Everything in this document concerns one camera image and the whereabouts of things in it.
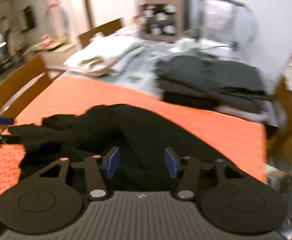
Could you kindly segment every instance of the cable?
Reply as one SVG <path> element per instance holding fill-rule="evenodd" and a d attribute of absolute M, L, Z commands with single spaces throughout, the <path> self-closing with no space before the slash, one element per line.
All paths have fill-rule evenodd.
<path fill-rule="evenodd" d="M 248 46 L 248 44 L 253 43 L 257 37 L 258 32 L 259 32 L 258 31 L 259 25 L 257 23 L 257 19 L 256 19 L 256 16 L 255 16 L 253 10 L 251 8 L 249 8 L 247 5 L 244 6 L 244 9 L 247 12 L 247 15 L 249 16 L 249 18 L 251 20 L 252 33 L 248 37 L 246 45 L 242 46 L 242 48 L 245 48 Z"/>
<path fill-rule="evenodd" d="M 226 45 L 220 45 L 220 46 L 213 46 L 213 47 L 209 47 L 209 48 L 205 48 L 205 49 L 199 49 L 199 50 L 206 50 L 206 49 L 214 49 L 214 48 L 233 48 L 231 46 L 226 46 Z"/>

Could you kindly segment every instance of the black garment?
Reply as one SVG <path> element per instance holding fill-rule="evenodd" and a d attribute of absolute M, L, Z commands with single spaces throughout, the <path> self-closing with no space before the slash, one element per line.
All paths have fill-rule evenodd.
<path fill-rule="evenodd" d="M 172 147 L 180 156 L 195 156 L 212 163 L 225 158 L 220 152 L 180 126 L 148 110 L 129 105 L 94 106 L 81 116 L 54 115 L 43 126 L 9 127 L 20 135 L 26 155 L 20 163 L 20 179 L 33 174 L 58 158 L 71 162 L 105 155 L 113 146 L 121 154 L 113 179 L 105 180 L 112 190 L 174 190 L 164 163 L 164 149 Z"/>
<path fill-rule="evenodd" d="M 179 55 L 159 60 L 155 72 L 165 91 L 211 98 L 247 112 L 260 113 L 260 101 L 268 100 L 257 69 L 239 62 Z"/>
<path fill-rule="evenodd" d="M 184 96 L 167 91 L 164 92 L 163 101 L 174 105 L 188 106 L 204 110 L 215 110 L 215 108 L 219 106 L 219 102 L 214 99 Z"/>

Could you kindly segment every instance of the pink object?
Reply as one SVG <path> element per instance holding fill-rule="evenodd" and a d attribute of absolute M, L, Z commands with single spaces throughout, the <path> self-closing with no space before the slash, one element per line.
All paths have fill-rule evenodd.
<path fill-rule="evenodd" d="M 44 46 L 44 47 L 48 47 L 52 44 L 52 40 L 51 40 L 49 34 L 43 35 L 41 37 L 41 41 L 42 41 L 42 46 Z"/>
<path fill-rule="evenodd" d="M 142 107 L 171 120 L 219 150 L 248 174 L 265 181 L 266 137 L 262 125 L 225 114 L 168 104 L 106 82 L 62 76 L 18 115 L 16 125 L 40 125 L 43 117 L 82 114 L 95 105 L 119 103 Z M 0 194 L 18 182 L 18 165 L 24 155 L 22 145 L 0 147 Z"/>

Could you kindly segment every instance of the table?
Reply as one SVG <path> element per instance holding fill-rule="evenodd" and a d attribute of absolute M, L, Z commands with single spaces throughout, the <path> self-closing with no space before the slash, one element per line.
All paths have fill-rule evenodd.
<path fill-rule="evenodd" d="M 37 54 L 41 54 L 47 69 L 66 71 L 67 67 L 63 63 L 77 51 L 77 45 L 74 43 L 64 44 L 58 42 L 48 47 L 34 45 L 25 51 L 24 57 L 28 61 Z"/>
<path fill-rule="evenodd" d="M 108 82 L 61 76 L 17 117 L 16 124 L 40 124 L 54 114 L 82 114 L 94 105 L 126 103 L 151 110 L 177 123 L 265 181 L 265 132 L 262 125 L 216 112 L 172 105 L 158 98 Z M 22 145 L 0 147 L 0 194 L 18 182 Z"/>

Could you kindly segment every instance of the black clothing pile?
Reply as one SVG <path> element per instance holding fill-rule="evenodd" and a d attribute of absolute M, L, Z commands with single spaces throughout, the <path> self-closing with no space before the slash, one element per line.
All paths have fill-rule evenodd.
<path fill-rule="evenodd" d="M 268 100 L 257 68 L 239 62 L 179 55 L 157 61 L 155 73 L 169 103 L 208 110 L 223 104 L 259 114 Z"/>
<path fill-rule="evenodd" d="M 164 163 L 166 147 L 172 147 L 179 156 L 194 156 L 204 163 L 227 160 L 169 120 L 124 104 L 94 106 L 80 116 L 53 115 L 44 118 L 42 126 L 11 126 L 9 132 L 21 137 L 26 151 L 20 163 L 20 180 L 62 157 L 83 162 L 88 156 L 104 156 L 113 146 L 119 147 L 118 169 L 112 179 L 105 180 L 108 192 L 174 190 L 177 182 L 171 179 Z"/>

